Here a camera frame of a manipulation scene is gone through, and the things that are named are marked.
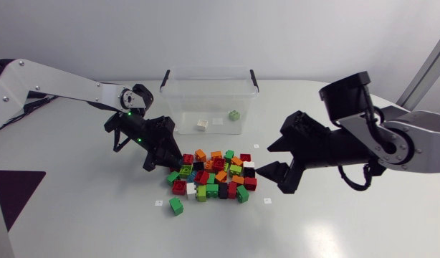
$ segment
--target plastic storage bin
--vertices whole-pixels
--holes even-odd
[[[258,92],[254,71],[246,67],[172,67],[160,87],[181,134],[241,134]]]

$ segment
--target table surface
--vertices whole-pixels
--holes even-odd
[[[155,96],[145,118],[170,115],[160,82],[143,84]],[[334,129],[318,95],[326,83],[259,85],[243,134],[175,133],[181,152],[232,149],[251,153],[258,168],[292,160],[266,147],[293,112]],[[305,171],[293,195],[257,176],[244,204],[182,196],[184,211],[174,216],[168,169],[144,171],[146,151],[134,143],[114,153],[103,129],[111,115],[57,99],[1,132],[0,170],[47,172],[9,232],[16,257],[440,257],[440,174],[387,170],[357,192],[337,168],[317,168]],[[363,181],[360,165],[345,170]]]

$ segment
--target building block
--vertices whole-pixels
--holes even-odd
[[[184,165],[192,165],[193,164],[193,154],[183,154],[182,163]]]
[[[237,200],[240,204],[249,200],[249,192],[245,189],[244,186],[238,186],[236,189]]]
[[[235,111],[235,110],[231,111],[231,112],[228,114],[228,118],[229,118],[231,121],[236,121],[236,120],[238,120],[240,117],[241,117],[241,114],[239,114],[239,112],[237,112],[237,111]]]
[[[180,202],[180,199],[178,197],[174,197],[169,200],[169,204],[171,205],[171,208],[176,216],[180,215],[183,212],[183,204]]]
[[[219,198],[227,199],[228,198],[228,184],[227,183],[219,183]]]
[[[180,179],[180,175],[178,174],[178,172],[174,171],[166,178],[166,181],[168,182],[169,186],[172,186],[174,184],[174,181],[178,179]]]
[[[231,182],[237,183],[238,185],[244,184],[244,178],[242,176],[233,176]]]
[[[172,185],[172,194],[185,195],[186,192],[186,181],[175,180]]]
[[[206,185],[206,195],[208,198],[217,198],[219,195],[219,185],[216,183]]]
[[[204,162],[195,162],[193,163],[193,170],[204,170]]]
[[[244,187],[249,191],[255,191],[257,189],[257,179],[256,178],[245,178]]]
[[[236,188],[237,184],[234,182],[230,182],[228,184],[228,198],[235,199],[236,198]]]
[[[196,158],[197,161],[202,161],[202,162],[207,161],[206,154],[201,149],[198,149],[197,151],[194,152],[194,157]]]
[[[242,161],[238,157],[233,157],[231,159],[231,164],[236,166],[242,166]]]
[[[207,201],[206,197],[206,186],[198,186],[196,187],[196,198],[198,201],[205,202]]]
[[[188,197],[188,200],[194,200],[196,198],[196,186],[194,183],[186,184],[186,196]]]
[[[215,171],[222,171],[225,168],[225,160],[223,158],[215,158],[214,164],[212,165],[212,168]]]
[[[240,176],[242,168],[240,166],[231,165],[229,166],[229,176]]]
[[[232,150],[227,150],[225,153],[225,160],[227,163],[231,162],[231,159],[234,157],[234,151]]]
[[[215,181],[217,183],[226,182],[226,180],[227,180],[227,174],[225,171],[219,171],[215,176]]]
[[[252,157],[250,156],[250,154],[241,154],[239,155],[239,159],[241,161],[252,161]]]
[[[193,165],[182,165],[182,167],[180,168],[180,172],[178,173],[180,174],[181,178],[187,178],[188,176],[190,176],[192,170]]]

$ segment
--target background wall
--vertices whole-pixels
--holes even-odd
[[[160,80],[173,65],[325,82],[367,70],[395,102],[439,38],[440,0],[0,1],[0,58],[94,80]]]

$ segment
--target toy block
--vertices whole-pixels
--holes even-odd
[[[196,187],[194,183],[186,184],[186,196],[188,197],[188,200],[194,200],[196,198]]]
[[[236,120],[238,120],[240,117],[241,117],[241,114],[239,114],[239,112],[237,112],[237,111],[235,111],[235,110],[231,111],[231,112],[228,114],[228,118],[229,118],[231,121],[236,121]]]
[[[180,177],[181,178],[187,178],[188,176],[190,176],[191,171],[193,170],[193,166],[192,165],[182,165],[181,169],[180,169]]]
[[[244,177],[255,177],[255,168],[244,168]]]
[[[212,168],[215,171],[222,171],[225,169],[225,160],[223,158],[215,158],[214,164],[212,165]]]
[[[245,178],[244,186],[247,190],[255,191],[257,189],[257,179],[256,178]]]
[[[236,183],[231,182],[228,184],[228,198],[230,198],[230,199],[236,198],[236,188],[237,188]]]
[[[202,131],[206,131],[207,130],[207,124],[209,122],[207,120],[198,120],[198,124],[196,124],[196,128],[198,128],[198,130],[202,130]]]
[[[193,163],[193,170],[195,171],[204,170],[204,162]]]
[[[208,198],[217,198],[219,195],[219,185],[216,183],[206,185],[206,195]]]
[[[206,154],[201,149],[198,149],[197,151],[194,152],[194,157],[196,158],[197,161],[202,161],[202,162],[207,161]]]
[[[238,186],[236,189],[237,200],[240,204],[249,200],[249,192],[245,189],[244,186]]]
[[[219,198],[227,199],[228,198],[228,184],[227,183],[219,183]]]
[[[231,165],[229,166],[229,176],[240,176],[242,168],[240,166]]]
[[[215,174],[209,173],[209,179],[207,179],[207,184],[215,183]]]
[[[252,157],[250,156],[250,154],[241,154],[239,155],[239,159],[241,161],[252,161]]]
[[[174,197],[169,200],[169,204],[171,205],[171,208],[176,216],[180,215],[183,212],[183,204],[180,202],[180,199],[178,197]]]
[[[231,159],[234,157],[234,151],[232,150],[227,150],[225,153],[225,160],[227,163],[231,162]]]
[[[184,165],[191,165],[191,164],[193,164],[193,155],[192,154],[183,154],[183,156],[182,156],[182,163]]]
[[[217,183],[226,182],[226,180],[227,180],[227,174],[225,171],[219,171],[215,176],[215,181]]]
[[[242,166],[242,161],[237,157],[233,157],[231,159],[231,164],[236,166]]]
[[[209,173],[213,173],[214,172],[214,168],[212,168],[213,165],[214,165],[213,161],[206,161],[206,165],[204,166],[204,170]]]
[[[231,182],[237,183],[238,185],[244,184],[244,178],[242,176],[233,176]]]
[[[207,201],[206,186],[196,187],[196,198],[198,199],[198,201],[202,201],[202,202]]]
[[[185,195],[186,192],[186,181],[175,180],[172,185],[172,194]]]

